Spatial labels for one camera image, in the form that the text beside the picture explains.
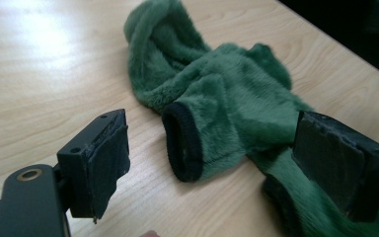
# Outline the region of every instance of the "fuzzy green fleece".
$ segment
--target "fuzzy green fleece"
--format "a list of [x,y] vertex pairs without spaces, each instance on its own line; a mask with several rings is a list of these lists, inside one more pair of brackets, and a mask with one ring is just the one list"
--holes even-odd
[[[294,141],[299,111],[312,109],[290,92],[289,74],[268,46],[225,43],[212,50],[178,0],[143,2],[124,34],[132,89],[140,103],[162,114],[178,179],[209,178],[248,155],[286,188],[293,204],[283,213],[296,236],[379,236],[378,223],[341,218],[287,153],[273,152]],[[267,190],[278,197],[280,189]]]

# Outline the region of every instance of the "wooden table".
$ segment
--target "wooden table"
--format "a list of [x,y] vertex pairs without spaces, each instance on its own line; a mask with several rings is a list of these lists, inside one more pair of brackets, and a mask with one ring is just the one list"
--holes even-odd
[[[69,217],[74,236],[280,236],[247,159],[209,181],[172,173],[160,117],[134,98],[122,27],[140,0],[0,1],[0,194],[4,180],[56,152],[93,118],[126,109],[131,170],[97,225]],[[379,71],[275,0],[184,0],[216,47],[269,44],[294,93],[379,142]]]

